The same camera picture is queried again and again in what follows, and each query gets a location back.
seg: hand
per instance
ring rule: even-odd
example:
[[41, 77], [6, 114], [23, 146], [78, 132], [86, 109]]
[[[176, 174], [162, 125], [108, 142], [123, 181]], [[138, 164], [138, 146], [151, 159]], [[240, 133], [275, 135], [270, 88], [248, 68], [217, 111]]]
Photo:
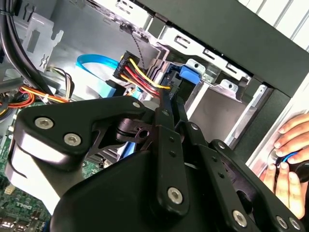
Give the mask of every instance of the hand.
[[299, 115], [288, 121], [280, 130], [281, 138], [275, 143], [277, 156], [283, 157], [299, 151], [288, 159], [290, 164], [309, 160], [309, 114]]
[[[275, 187], [275, 174], [276, 166], [271, 164], [260, 176], [260, 179], [272, 192], [274, 192]], [[276, 192], [274, 193], [298, 219], [305, 215], [307, 186], [308, 182], [300, 184], [297, 174], [289, 172], [287, 163], [281, 163]]]

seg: bolt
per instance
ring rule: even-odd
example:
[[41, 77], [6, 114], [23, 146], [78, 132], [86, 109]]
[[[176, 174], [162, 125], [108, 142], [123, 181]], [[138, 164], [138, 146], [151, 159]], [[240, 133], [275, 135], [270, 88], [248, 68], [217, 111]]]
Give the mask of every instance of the bolt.
[[169, 113], [166, 110], [162, 110], [162, 112], [166, 115], [169, 116]]
[[194, 123], [191, 124], [191, 127], [192, 127], [193, 129], [195, 129], [195, 130], [198, 130], [197, 125], [195, 125]]
[[175, 204], [181, 204], [183, 202], [183, 195], [182, 195], [182, 193], [178, 189], [176, 189], [174, 187], [170, 187], [168, 189], [168, 197]]
[[64, 136], [64, 142], [70, 146], [78, 146], [82, 143], [82, 139], [77, 134], [69, 133]]
[[247, 220], [245, 216], [238, 210], [233, 211], [233, 217], [234, 220], [241, 226], [241, 227], [247, 227]]
[[225, 149], [225, 146], [223, 145], [223, 143], [218, 143], [218, 146], [221, 148], [221, 149]]
[[282, 226], [282, 228], [287, 229], [288, 225], [286, 224], [286, 222], [283, 220], [283, 218], [281, 218], [280, 216], [277, 216], [277, 221], [278, 223]]
[[300, 230], [300, 225], [293, 218], [290, 217], [289, 220], [295, 229]]
[[34, 124], [43, 130], [51, 129], [54, 126], [54, 123], [52, 120], [46, 117], [39, 117], [34, 121]]
[[134, 102], [133, 105], [134, 105], [136, 108], [140, 108], [140, 104], [138, 104], [137, 102]]

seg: green motherboard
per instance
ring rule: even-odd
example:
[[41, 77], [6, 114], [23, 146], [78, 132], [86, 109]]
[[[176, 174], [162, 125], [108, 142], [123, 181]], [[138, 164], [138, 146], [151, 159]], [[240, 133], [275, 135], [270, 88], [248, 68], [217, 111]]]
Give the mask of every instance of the green motherboard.
[[[0, 232], [39, 232], [44, 230], [50, 214], [42, 201], [15, 188], [4, 174], [12, 135], [3, 137], [0, 144]], [[100, 170], [97, 164], [84, 161], [85, 178]]]

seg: black cable bundle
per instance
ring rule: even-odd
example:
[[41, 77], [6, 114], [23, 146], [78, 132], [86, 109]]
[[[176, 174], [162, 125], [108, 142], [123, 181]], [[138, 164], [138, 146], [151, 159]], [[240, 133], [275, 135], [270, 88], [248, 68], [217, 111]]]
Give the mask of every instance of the black cable bundle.
[[27, 57], [22, 47], [16, 32], [13, 11], [13, 0], [0, 0], [0, 39], [4, 53], [15, 69], [29, 84], [44, 93], [52, 95], [48, 85]]

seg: silver metal panel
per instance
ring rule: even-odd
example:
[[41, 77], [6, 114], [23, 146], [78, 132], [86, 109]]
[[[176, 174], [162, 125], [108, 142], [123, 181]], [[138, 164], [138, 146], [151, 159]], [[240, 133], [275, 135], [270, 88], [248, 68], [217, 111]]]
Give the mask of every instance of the silver metal panel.
[[[139, 54], [132, 37], [120, 31], [118, 23], [89, 6], [81, 9], [66, 0], [59, 0], [51, 20], [55, 24], [54, 31], [63, 30], [64, 34], [51, 55], [49, 65], [70, 72], [82, 54], [101, 54], [115, 60], [120, 60], [126, 50]], [[137, 40], [147, 66], [158, 51]]]
[[208, 89], [191, 116], [207, 141], [225, 140], [246, 105]]

